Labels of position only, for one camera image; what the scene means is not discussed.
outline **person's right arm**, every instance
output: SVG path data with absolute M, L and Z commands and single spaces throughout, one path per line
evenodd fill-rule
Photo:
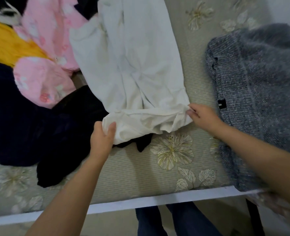
M 229 145 L 258 176 L 290 203 L 290 153 L 222 122 L 211 107 L 191 103 L 194 123 Z

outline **clothing tag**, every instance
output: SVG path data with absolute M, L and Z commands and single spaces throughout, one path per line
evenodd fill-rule
M 222 100 L 218 100 L 218 107 L 219 109 L 223 109 L 223 108 L 226 108 L 227 105 L 226 105 L 226 99 L 222 99 Z

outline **forearm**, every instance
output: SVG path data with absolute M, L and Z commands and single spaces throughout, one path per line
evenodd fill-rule
M 228 125 L 223 126 L 217 136 L 290 202 L 290 153 Z
M 26 235 L 80 235 L 103 164 L 102 161 L 89 157 Z

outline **pink garment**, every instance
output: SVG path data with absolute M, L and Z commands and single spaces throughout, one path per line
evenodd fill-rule
M 66 71 L 53 61 L 39 57 L 19 59 L 14 78 L 23 96 L 45 108 L 52 108 L 76 90 Z
M 66 70 L 79 69 L 69 43 L 69 29 L 87 20 L 74 8 L 77 0 L 28 0 L 22 26 L 14 27 L 23 38 L 31 38 L 47 55 Z

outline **blue jeans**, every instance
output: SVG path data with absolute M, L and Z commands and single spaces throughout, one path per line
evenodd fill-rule
M 193 202 L 166 205 L 173 218 L 177 236 L 222 236 Z M 164 230 L 158 206 L 138 208 L 137 236 L 168 236 Z

